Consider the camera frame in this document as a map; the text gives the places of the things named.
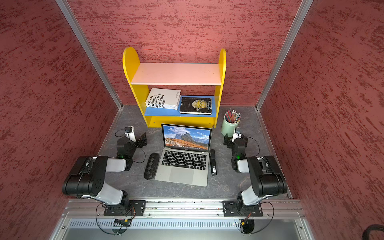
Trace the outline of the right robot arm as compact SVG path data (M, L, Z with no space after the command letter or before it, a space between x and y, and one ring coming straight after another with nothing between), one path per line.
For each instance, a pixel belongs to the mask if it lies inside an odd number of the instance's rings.
M260 217L261 202L287 193L288 184L274 156L247 157L248 138L225 135L224 145L232 151L231 165L237 173L248 173L251 186L239 192L235 201L223 201L224 215Z

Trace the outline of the silver laptop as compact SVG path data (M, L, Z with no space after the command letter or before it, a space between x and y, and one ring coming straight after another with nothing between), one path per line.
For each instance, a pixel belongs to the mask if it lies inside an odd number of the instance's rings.
M212 129L162 124L164 149L156 181L206 187Z

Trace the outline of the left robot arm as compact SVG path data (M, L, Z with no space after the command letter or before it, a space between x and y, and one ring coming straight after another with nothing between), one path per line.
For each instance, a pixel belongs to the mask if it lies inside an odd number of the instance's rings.
M91 198L104 204L105 216L127 216L133 214L134 206L128 193L105 182L106 173L127 172L134 162L136 149L148 144L147 134L134 140L133 133L126 132L117 141L117 157L83 156L72 167L62 186L64 195L78 199Z

